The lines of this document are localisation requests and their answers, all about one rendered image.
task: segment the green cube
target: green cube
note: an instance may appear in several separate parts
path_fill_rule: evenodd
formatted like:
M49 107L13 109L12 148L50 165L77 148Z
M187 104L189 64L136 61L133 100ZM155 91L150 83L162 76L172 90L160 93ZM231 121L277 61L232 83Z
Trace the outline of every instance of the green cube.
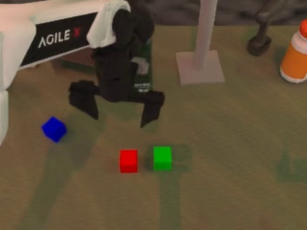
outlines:
M171 147L154 147L153 148L153 170L166 171L172 169L172 150Z

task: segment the cube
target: cube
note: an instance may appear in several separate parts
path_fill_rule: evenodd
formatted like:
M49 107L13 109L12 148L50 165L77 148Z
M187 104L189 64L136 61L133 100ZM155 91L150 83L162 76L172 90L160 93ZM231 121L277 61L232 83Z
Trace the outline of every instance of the cube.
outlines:
M59 142L67 133L65 124L55 117L51 117L46 123L44 123L42 125L42 130L47 138L56 143Z
M172 169L171 147L157 146L153 148L153 170L167 171Z
M120 150L119 169L121 173L138 172L138 151L136 149Z

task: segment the red cube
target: red cube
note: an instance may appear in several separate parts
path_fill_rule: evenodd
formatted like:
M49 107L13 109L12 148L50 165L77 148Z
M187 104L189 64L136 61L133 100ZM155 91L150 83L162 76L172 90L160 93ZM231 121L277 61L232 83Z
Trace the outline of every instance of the red cube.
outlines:
M121 173L138 172L138 151L136 149L120 150L119 169Z

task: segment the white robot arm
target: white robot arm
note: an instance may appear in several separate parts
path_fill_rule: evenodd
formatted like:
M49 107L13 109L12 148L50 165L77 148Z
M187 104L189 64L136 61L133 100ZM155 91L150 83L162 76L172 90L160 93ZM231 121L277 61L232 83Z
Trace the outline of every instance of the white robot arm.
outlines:
M91 47L115 43L112 21L124 0L47 0L0 4L0 145L8 130L8 92L16 73Z

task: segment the orange and white container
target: orange and white container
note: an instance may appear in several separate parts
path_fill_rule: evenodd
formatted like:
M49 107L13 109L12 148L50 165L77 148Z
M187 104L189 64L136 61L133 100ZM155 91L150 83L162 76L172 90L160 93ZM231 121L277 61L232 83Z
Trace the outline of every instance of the orange and white container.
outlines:
M280 74L291 83L307 80L307 19L301 22L299 31L291 39L280 66Z

